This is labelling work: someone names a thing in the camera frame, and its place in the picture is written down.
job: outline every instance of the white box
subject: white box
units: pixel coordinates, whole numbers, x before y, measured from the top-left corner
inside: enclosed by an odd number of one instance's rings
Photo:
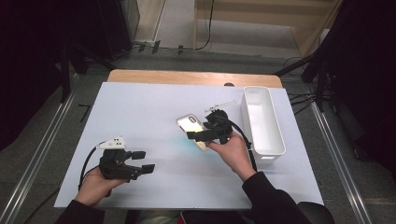
[[[257,163],[271,163],[286,151],[271,93],[265,87],[245,87],[241,103],[245,135]]]

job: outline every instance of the person's right hand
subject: person's right hand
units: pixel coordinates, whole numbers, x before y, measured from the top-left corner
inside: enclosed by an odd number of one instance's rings
[[[242,181],[245,182],[249,177],[256,174],[250,164],[245,141],[238,133],[232,132],[230,139],[224,145],[210,142],[207,146],[218,152],[225,163],[239,175]]]

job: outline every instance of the phone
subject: phone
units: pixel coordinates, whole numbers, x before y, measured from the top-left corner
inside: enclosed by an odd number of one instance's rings
[[[178,125],[178,127],[181,128],[181,130],[183,130],[184,133],[186,133],[186,132],[198,133],[198,132],[205,130],[205,126],[193,114],[189,114],[189,115],[183,116],[181,118],[178,118],[177,125]],[[195,145],[198,146],[198,148],[201,149],[202,151],[208,150],[208,147],[206,147],[205,142],[196,142],[193,139],[191,139],[191,141],[193,141],[195,143]]]

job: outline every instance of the black sleeve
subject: black sleeve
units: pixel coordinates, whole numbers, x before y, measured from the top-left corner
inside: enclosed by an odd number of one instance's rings
[[[105,211],[89,207],[75,200],[67,205],[64,212],[56,220],[56,224],[87,224],[87,223],[103,223],[105,219]]]
[[[275,189],[263,172],[251,176],[242,186],[252,203],[251,213],[259,223],[310,223],[289,194]]]

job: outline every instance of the hand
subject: hand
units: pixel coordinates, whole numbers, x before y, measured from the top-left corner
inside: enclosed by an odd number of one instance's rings
[[[75,200],[88,206],[96,206],[109,191],[125,182],[126,180],[105,179],[99,167],[96,167],[87,173]]]
[[[207,146],[218,152],[242,181],[245,182],[249,177],[256,174],[256,171],[251,167],[245,141],[238,133],[232,132],[230,139],[224,145],[210,142]]]

